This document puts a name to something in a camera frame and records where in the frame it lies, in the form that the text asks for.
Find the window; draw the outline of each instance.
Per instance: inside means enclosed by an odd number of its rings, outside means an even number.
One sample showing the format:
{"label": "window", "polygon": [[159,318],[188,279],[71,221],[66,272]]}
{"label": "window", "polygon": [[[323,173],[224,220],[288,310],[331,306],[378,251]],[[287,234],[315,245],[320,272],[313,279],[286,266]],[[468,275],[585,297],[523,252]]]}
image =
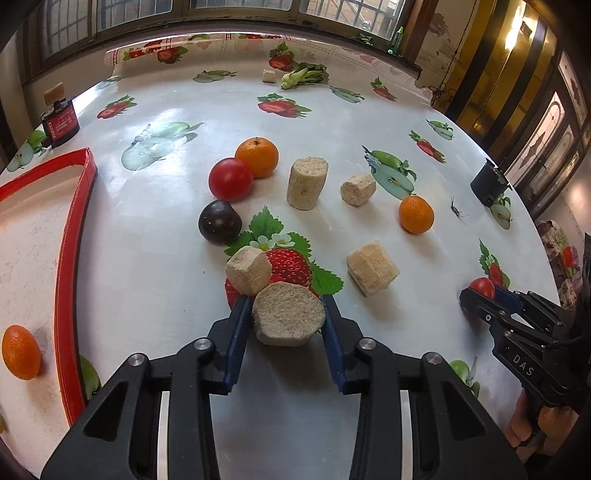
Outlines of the window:
{"label": "window", "polygon": [[534,135],[506,173],[506,177],[513,185],[517,185],[535,164],[563,118],[564,108],[558,93],[555,93]]}
{"label": "window", "polygon": [[138,18],[165,14],[172,9],[173,0],[99,0],[98,30],[106,30]]}
{"label": "window", "polygon": [[88,0],[46,0],[41,16],[43,59],[88,36]]}
{"label": "window", "polygon": [[579,119],[579,125],[583,125],[583,122],[587,117],[587,106],[585,105],[583,91],[581,90],[581,86],[579,85],[577,76],[574,73],[573,66],[566,53],[563,53],[560,57],[558,69],[562,75],[562,78],[564,79],[566,88],[569,91],[570,98],[573,101],[574,109],[577,112],[577,118]]}
{"label": "window", "polygon": [[554,147],[552,153],[545,160],[540,171],[530,182],[530,187],[534,193],[538,194],[542,191],[543,186],[554,177],[556,172],[564,165],[566,155],[574,143],[573,129],[569,125],[564,132],[558,145]]}
{"label": "window", "polygon": [[310,0],[300,12],[336,20],[390,39],[405,0]]}
{"label": "window", "polygon": [[291,0],[191,0],[191,8],[205,7],[248,7],[289,10]]}

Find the human hand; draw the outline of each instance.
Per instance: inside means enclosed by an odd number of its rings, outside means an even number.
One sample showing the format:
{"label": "human hand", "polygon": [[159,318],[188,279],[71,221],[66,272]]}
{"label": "human hand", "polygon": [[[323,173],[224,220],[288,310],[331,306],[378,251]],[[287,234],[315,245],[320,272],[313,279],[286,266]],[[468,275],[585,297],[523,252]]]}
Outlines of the human hand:
{"label": "human hand", "polygon": [[[505,431],[505,436],[513,448],[518,447],[521,442],[530,438],[533,433],[531,424],[527,419],[527,406],[527,395],[525,390],[522,390],[517,399],[515,412]],[[538,417],[538,425],[547,436],[544,443],[533,447],[519,447],[517,448],[517,455],[523,461],[534,453],[548,456],[555,455],[578,418],[579,416],[570,407],[543,407]]]}

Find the metal screw head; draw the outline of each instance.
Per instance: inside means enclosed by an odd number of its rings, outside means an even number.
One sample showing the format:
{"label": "metal screw head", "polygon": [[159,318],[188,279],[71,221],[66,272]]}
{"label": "metal screw head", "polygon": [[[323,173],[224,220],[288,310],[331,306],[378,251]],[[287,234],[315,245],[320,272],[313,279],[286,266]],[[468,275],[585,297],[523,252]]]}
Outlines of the metal screw head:
{"label": "metal screw head", "polygon": [[211,345],[212,341],[209,338],[198,338],[193,344],[197,350],[207,350]]}
{"label": "metal screw head", "polygon": [[127,359],[127,363],[129,363],[132,367],[137,367],[145,362],[146,357],[141,353],[134,353]]}
{"label": "metal screw head", "polygon": [[427,352],[425,353],[425,360],[432,365],[439,365],[443,362],[443,357],[437,352]]}
{"label": "metal screw head", "polygon": [[362,338],[359,341],[359,346],[363,350],[373,350],[376,346],[375,340],[373,338]]}

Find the orange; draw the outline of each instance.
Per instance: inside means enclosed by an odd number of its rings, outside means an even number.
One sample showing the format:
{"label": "orange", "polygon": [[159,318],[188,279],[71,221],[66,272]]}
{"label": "orange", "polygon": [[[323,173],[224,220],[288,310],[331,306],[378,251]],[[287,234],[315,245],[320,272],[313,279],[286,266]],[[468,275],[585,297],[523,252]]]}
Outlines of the orange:
{"label": "orange", "polygon": [[9,372],[21,380],[36,377],[41,367],[41,351],[35,337],[19,325],[12,325],[4,332],[2,358]]}
{"label": "orange", "polygon": [[242,160],[256,179],[271,175],[279,162],[279,151],[266,138],[255,137],[245,140],[236,149],[234,158]]}
{"label": "orange", "polygon": [[417,195],[411,195],[400,202],[398,219],[402,228],[418,235],[425,233],[433,226],[435,214],[424,199]]}

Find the cherry tomato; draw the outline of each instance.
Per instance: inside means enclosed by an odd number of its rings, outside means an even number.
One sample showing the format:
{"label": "cherry tomato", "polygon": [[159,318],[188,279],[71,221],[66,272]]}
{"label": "cherry tomato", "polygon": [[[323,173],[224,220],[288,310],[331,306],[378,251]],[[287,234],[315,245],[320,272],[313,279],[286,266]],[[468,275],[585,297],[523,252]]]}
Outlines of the cherry tomato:
{"label": "cherry tomato", "polygon": [[472,280],[468,286],[470,288],[474,288],[474,290],[476,290],[478,293],[481,293],[491,300],[495,299],[495,284],[491,282],[491,279],[488,277],[481,277],[477,278],[476,280]]}
{"label": "cherry tomato", "polygon": [[209,190],[215,198],[235,202],[252,191],[251,169],[241,160],[224,158],[209,172]]}

